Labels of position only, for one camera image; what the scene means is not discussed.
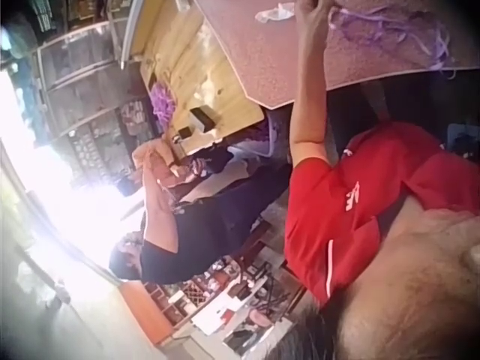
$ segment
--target dark shirt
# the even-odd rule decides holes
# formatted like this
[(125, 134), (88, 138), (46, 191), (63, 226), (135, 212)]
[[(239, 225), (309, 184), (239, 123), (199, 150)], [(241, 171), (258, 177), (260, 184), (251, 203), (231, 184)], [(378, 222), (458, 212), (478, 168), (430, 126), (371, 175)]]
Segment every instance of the dark shirt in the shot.
[(175, 213), (178, 253), (145, 241), (141, 255), (143, 281), (175, 284), (190, 280), (235, 250), (227, 241), (227, 227), (212, 200), (197, 200)]

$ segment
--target red polo shirt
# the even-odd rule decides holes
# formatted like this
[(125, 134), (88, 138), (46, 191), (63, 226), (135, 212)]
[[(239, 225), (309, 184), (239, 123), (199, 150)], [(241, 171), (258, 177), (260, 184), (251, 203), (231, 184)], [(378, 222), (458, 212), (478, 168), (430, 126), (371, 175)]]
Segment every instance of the red polo shirt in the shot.
[(480, 169), (415, 125), (381, 124), (358, 135), (336, 166), (303, 160), (290, 180), (285, 256), (324, 305), (380, 248), (376, 216), (407, 189), (425, 209), (479, 213)]

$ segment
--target purple curling ribbon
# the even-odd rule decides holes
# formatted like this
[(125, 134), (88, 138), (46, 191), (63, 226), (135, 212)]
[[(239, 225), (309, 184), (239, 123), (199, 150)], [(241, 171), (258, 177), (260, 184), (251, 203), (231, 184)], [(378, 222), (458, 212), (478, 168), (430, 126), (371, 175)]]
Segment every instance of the purple curling ribbon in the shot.
[[(353, 34), (354, 31), (351, 28), (358, 22), (370, 23), (372, 31), (367, 34)], [(398, 6), (382, 6), (366, 13), (359, 13), (345, 7), (334, 7), (328, 15), (328, 25), (331, 29), (340, 31), (348, 41), (379, 47), (391, 56), (431, 71), (441, 71), (447, 61), (455, 61), (449, 52), (450, 34), (431, 12), (410, 11)], [(430, 43), (425, 42), (428, 36)], [(384, 45), (384, 41), (389, 40), (389, 37), (394, 39), (393, 49)], [(397, 47), (404, 41), (414, 41), (428, 57), (428, 63), (419, 64), (399, 54)]]
[(153, 106), (153, 113), (157, 116), (163, 130), (167, 131), (177, 107), (170, 88), (157, 82), (151, 88), (150, 101)]

